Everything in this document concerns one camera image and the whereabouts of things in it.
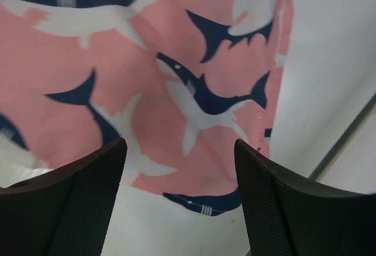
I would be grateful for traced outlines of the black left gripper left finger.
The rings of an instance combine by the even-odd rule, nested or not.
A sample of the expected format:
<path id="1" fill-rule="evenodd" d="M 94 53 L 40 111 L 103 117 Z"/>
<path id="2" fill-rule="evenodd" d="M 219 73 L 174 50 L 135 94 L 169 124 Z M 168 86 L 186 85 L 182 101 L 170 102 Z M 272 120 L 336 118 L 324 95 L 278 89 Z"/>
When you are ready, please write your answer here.
<path id="1" fill-rule="evenodd" d="M 1 255 L 101 255 L 127 145 L 123 138 L 1 189 Z"/>

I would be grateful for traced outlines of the pink shark print shorts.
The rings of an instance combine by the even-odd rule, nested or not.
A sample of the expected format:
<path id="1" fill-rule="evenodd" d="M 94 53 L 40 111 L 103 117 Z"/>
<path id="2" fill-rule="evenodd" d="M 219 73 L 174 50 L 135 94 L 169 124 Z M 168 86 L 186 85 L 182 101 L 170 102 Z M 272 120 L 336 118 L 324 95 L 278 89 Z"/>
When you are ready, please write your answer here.
<path id="1" fill-rule="evenodd" d="M 211 217 L 240 206 L 233 146 L 263 154 L 292 0 L 1 0 L 1 172 L 120 137 L 123 182 Z"/>

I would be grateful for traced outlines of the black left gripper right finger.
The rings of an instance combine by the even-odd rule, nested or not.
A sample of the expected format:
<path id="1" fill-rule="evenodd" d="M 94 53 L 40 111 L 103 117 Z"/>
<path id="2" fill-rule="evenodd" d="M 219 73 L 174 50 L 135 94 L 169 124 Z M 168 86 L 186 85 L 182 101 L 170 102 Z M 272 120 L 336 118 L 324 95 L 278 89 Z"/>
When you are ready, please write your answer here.
<path id="1" fill-rule="evenodd" d="M 374 255 L 375 195 L 303 177 L 237 140 L 234 161 L 252 255 Z"/>

